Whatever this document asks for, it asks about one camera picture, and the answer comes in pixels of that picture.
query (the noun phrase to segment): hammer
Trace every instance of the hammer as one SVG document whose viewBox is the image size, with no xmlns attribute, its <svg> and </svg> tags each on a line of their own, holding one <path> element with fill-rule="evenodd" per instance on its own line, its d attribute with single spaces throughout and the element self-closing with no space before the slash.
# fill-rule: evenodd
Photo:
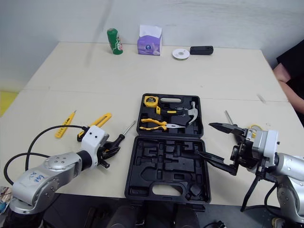
<svg viewBox="0 0 304 228">
<path fill-rule="evenodd" d="M 169 111 L 169 110 L 161 110 L 161 108 L 159 106 L 156 107 L 156 113 L 159 114 L 159 115 L 162 115 L 162 116 L 173 116 L 173 115 L 192 115 L 193 118 L 192 120 L 190 120 L 190 122 L 188 123 L 188 125 L 191 125 L 193 124 L 193 122 L 196 120 L 196 118 L 198 117 L 198 110 L 195 108 L 195 102 L 192 101 L 191 102 L 191 106 L 192 106 L 192 109 L 186 109 L 186 108 L 183 108 L 183 109 L 179 109 L 179 110 L 172 110 L 172 111 Z"/>
</svg>

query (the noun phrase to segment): toolbox foam tray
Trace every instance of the toolbox foam tray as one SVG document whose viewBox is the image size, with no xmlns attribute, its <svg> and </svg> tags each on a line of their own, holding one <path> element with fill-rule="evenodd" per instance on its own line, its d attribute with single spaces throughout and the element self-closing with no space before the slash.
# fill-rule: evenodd
<svg viewBox="0 0 304 228">
<path fill-rule="evenodd" d="M 146 95 L 179 98 L 177 107 L 191 109 L 191 101 L 196 102 L 198 118 L 186 128 L 145 131 L 140 126 L 155 127 L 154 123 L 141 123 L 143 118 L 153 118 L 168 123 L 180 124 L 191 120 L 191 116 L 162 117 L 155 113 L 155 108 L 145 107 Z M 179 203 L 209 203 L 210 185 L 207 163 L 200 153 L 205 152 L 205 144 L 200 139 L 203 135 L 200 99 L 197 96 L 144 94 L 134 140 L 129 173 L 125 187 L 125 196 L 131 200 L 162 200 Z M 159 102 L 161 108 L 174 109 L 177 104 Z M 170 185 L 180 195 L 159 195 L 153 192 L 156 185 Z"/>
<path fill-rule="evenodd" d="M 191 102 L 195 102 L 195 107 L 198 110 L 198 117 L 191 125 L 187 125 L 187 123 L 192 119 L 192 116 L 161 116 L 156 113 L 156 108 L 146 107 L 143 103 L 145 96 L 157 96 L 159 98 L 159 106 L 162 109 L 171 109 L 175 110 L 176 107 L 184 107 L 187 109 L 191 109 Z M 164 98 L 173 98 L 179 99 L 180 102 L 165 102 L 162 101 Z M 148 135 L 166 135 L 168 137 L 175 136 L 183 136 L 183 137 L 197 137 L 201 138 L 204 134 L 203 124 L 201 121 L 201 111 L 200 111 L 200 99 L 198 96 L 188 96 L 188 95 L 166 95 L 166 94 L 144 94 L 142 96 L 141 107 L 139 111 L 139 118 L 137 121 L 137 132 L 139 135 L 148 134 Z M 169 128 L 166 131 L 161 129 L 147 132 L 140 127 L 155 127 L 154 123 L 141 123 L 141 119 L 152 118 L 158 121 L 166 121 L 170 124 L 178 124 L 182 126 L 186 126 L 186 128 Z"/>
</svg>

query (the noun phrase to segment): green can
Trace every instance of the green can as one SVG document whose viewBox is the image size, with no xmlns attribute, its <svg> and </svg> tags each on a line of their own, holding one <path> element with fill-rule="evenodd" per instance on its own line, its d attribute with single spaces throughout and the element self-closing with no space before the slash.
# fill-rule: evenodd
<svg viewBox="0 0 304 228">
<path fill-rule="evenodd" d="M 110 28 L 108 29 L 107 34 L 113 54 L 120 55 L 123 53 L 123 46 L 120 42 L 118 31 L 114 28 Z"/>
</svg>

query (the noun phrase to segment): disc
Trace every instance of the disc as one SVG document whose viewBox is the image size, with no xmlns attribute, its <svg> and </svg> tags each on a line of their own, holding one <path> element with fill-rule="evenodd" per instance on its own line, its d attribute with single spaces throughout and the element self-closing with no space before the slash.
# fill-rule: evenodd
<svg viewBox="0 0 304 228">
<path fill-rule="evenodd" d="M 189 58 L 190 53 L 189 53 L 189 51 L 187 51 L 185 49 L 175 49 L 172 51 L 172 55 L 174 58 L 176 58 L 178 60 L 185 60 L 185 59 Z"/>
</svg>

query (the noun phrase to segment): black shirt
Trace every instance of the black shirt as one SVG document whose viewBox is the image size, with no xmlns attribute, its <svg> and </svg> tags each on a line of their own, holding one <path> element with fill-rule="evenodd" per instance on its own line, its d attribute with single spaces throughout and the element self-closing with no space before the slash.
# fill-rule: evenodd
<svg viewBox="0 0 304 228">
<path fill-rule="evenodd" d="M 285 67 L 291 77 L 286 84 L 304 99 L 304 40 L 276 59 Z M 298 112 L 297 115 L 304 126 L 304 115 Z"/>
</svg>

